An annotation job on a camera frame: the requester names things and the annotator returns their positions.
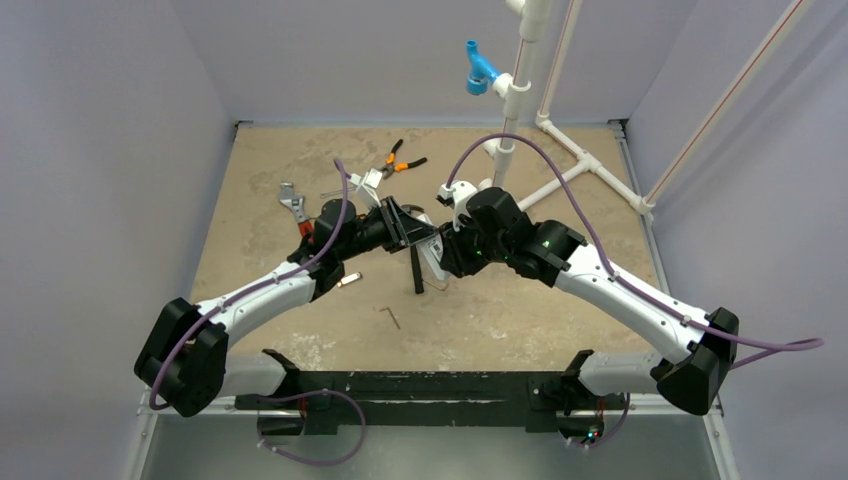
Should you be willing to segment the white air conditioner remote control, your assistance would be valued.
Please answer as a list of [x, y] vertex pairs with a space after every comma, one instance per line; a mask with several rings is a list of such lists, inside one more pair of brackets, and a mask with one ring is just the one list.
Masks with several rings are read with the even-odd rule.
[[444, 256], [444, 242], [437, 227], [433, 228], [431, 235], [417, 243], [416, 248], [437, 280], [445, 281], [451, 277], [440, 264]]

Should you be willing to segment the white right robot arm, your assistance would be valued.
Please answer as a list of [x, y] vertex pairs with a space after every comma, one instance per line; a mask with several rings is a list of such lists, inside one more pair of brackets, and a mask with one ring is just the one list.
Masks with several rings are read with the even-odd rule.
[[556, 220], [532, 222], [498, 187], [477, 190], [460, 181], [443, 185], [440, 203], [453, 209], [432, 248], [439, 267], [456, 278], [503, 263], [517, 275], [557, 288], [599, 308], [646, 340], [644, 356], [615, 359], [588, 353], [564, 376], [561, 392], [576, 407], [607, 393], [657, 393], [680, 410], [704, 415], [731, 370], [737, 348], [730, 338], [740, 321], [730, 310], [712, 312], [679, 302], [617, 265], [605, 267], [600, 250]]

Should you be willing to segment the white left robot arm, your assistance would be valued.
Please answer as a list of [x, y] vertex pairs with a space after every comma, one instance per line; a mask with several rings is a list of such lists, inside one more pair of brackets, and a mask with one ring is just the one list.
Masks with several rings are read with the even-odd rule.
[[199, 304], [178, 297], [164, 305], [134, 364], [150, 389], [150, 407], [196, 415], [221, 396], [234, 343], [331, 291], [345, 275], [345, 261], [376, 248], [395, 253], [437, 234], [393, 197], [366, 214], [349, 200], [325, 203], [298, 247], [265, 276]]

